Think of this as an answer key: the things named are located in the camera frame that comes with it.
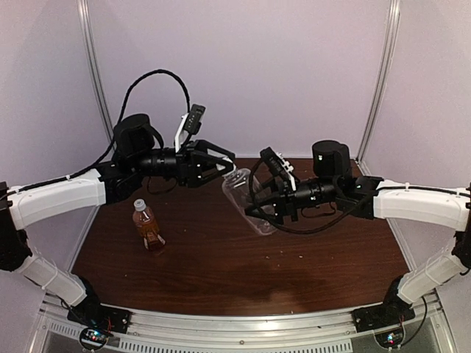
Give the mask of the clear plastic bottle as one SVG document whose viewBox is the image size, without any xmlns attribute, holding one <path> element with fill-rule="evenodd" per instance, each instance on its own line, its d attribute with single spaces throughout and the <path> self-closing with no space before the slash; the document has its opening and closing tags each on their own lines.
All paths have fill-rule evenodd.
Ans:
<svg viewBox="0 0 471 353">
<path fill-rule="evenodd" d="M 222 191 L 252 230 L 261 236 L 271 235 L 277 229 L 268 221 L 245 214 L 245 209 L 252 204 L 249 194 L 249 174 L 248 168 L 234 168 L 223 176 Z"/>
</svg>

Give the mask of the white cap of tea bottle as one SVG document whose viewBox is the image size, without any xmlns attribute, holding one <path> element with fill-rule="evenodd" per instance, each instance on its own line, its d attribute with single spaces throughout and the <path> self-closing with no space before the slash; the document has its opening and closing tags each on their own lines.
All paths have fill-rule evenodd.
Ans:
<svg viewBox="0 0 471 353">
<path fill-rule="evenodd" d="M 146 209 L 146 202 L 143 199 L 136 199 L 133 205 L 136 212 L 142 212 Z"/>
</svg>

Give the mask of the amber tea bottle red label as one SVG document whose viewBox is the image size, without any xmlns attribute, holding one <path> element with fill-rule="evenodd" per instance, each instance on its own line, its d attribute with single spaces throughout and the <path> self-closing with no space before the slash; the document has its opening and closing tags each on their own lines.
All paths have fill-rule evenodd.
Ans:
<svg viewBox="0 0 471 353">
<path fill-rule="evenodd" d="M 166 245 L 166 241 L 160 234 L 160 227 L 154 213 L 149 207 L 143 210 L 135 210 L 132 219 L 138 234 L 143 239 L 146 250 L 157 252 Z"/>
</svg>

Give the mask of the white cap of clear bottle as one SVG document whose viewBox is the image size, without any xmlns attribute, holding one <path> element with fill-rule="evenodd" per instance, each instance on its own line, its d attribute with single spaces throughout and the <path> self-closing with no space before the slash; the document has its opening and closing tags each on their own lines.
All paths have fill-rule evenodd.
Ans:
<svg viewBox="0 0 471 353">
<path fill-rule="evenodd" d="M 224 157 L 223 160 L 228 163 L 228 167 L 226 167 L 227 173 L 232 173 L 236 170 L 236 165 L 229 157 Z"/>
</svg>

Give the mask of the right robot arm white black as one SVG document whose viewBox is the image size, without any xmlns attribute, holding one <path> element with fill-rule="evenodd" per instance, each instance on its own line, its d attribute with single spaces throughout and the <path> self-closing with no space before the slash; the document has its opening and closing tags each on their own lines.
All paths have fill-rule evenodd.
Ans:
<svg viewBox="0 0 471 353">
<path fill-rule="evenodd" d="M 393 324 L 427 292 L 454 276 L 470 272 L 470 189 L 433 188 L 399 183 L 376 176 L 354 177 L 347 145 L 321 140 L 312 147 L 314 177 L 300 180 L 293 166 L 271 148 L 261 151 L 249 179 L 261 164 L 272 177 L 260 190 L 249 189 L 246 215 L 268 221 L 293 235 L 314 235 L 351 215 L 363 219 L 405 219 L 437 224 L 455 232 L 454 238 L 417 269 L 395 279 L 378 307 L 382 324 Z M 305 209 L 333 203 L 341 215 L 315 229 L 289 229 L 286 217 L 297 221 Z"/>
</svg>

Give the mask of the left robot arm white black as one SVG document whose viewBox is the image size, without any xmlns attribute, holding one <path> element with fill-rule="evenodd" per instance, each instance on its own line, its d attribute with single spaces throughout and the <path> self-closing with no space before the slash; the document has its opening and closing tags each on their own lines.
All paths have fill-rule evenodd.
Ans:
<svg viewBox="0 0 471 353">
<path fill-rule="evenodd" d="M 206 140 L 190 141 L 201 126 L 201 115 L 183 116 L 174 139 L 166 147 L 146 114 L 134 114 L 113 130 L 116 150 L 110 161 L 98 163 L 78 176 L 63 176 L 9 188 L 1 183 L 1 269 L 22 274 L 76 308 L 91 327 L 101 325 L 105 309 L 91 285 L 60 270 L 33 251 L 25 229 L 47 218 L 86 207 L 114 204 L 128 199 L 146 177 L 174 179 L 178 185 L 198 188 L 231 172 L 236 156 Z"/>
</svg>

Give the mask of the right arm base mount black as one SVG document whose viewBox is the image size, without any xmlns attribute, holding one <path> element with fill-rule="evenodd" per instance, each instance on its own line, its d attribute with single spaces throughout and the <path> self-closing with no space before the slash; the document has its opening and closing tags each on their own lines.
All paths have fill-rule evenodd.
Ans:
<svg viewBox="0 0 471 353">
<path fill-rule="evenodd" d="M 398 296 L 401 279 L 402 276 L 392 281 L 380 304 L 360 307 L 352 311 L 356 332 L 377 330 L 415 318 L 412 304 L 404 302 Z"/>
</svg>

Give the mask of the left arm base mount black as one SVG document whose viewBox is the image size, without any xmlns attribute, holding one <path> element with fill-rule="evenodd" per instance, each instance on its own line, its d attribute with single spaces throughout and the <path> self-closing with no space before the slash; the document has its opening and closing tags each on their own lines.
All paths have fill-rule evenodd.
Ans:
<svg viewBox="0 0 471 353">
<path fill-rule="evenodd" d="M 126 334 L 131 312 L 103 305 L 91 283 L 83 277 L 79 279 L 85 285 L 86 297 L 77 306 L 71 306 L 67 319 L 102 332 Z"/>
</svg>

